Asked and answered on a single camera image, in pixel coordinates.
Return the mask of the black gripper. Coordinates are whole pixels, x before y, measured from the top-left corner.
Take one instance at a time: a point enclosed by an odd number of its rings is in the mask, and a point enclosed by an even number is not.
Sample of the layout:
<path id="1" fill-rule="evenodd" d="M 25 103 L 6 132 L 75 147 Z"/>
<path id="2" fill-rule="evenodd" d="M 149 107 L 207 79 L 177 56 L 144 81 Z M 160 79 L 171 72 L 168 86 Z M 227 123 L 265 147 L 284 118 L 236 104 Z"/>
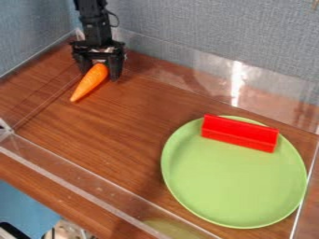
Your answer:
<path id="1" fill-rule="evenodd" d="M 84 75 L 95 61 L 104 61 L 109 70 L 109 79 L 117 81 L 124 62 L 124 44 L 112 39 L 111 27 L 105 23 L 85 23 L 76 30 L 76 40 L 69 43 L 72 57 Z"/>

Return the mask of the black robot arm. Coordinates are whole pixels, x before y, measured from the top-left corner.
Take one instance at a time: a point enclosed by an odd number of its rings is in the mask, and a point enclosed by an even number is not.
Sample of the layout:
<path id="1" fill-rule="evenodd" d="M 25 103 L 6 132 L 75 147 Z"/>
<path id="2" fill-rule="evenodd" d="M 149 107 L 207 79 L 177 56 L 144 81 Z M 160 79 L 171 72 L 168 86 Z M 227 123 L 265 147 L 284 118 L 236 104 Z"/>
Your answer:
<path id="1" fill-rule="evenodd" d="M 100 60 L 109 73 L 109 79 L 117 81 L 124 64 L 124 43 L 112 38 L 109 12 L 105 0 L 73 0 L 80 13 L 79 20 L 84 30 L 84 40 L 69 43 L 72 57 L 83 74 L 87 73 L 93 62 Z"/>

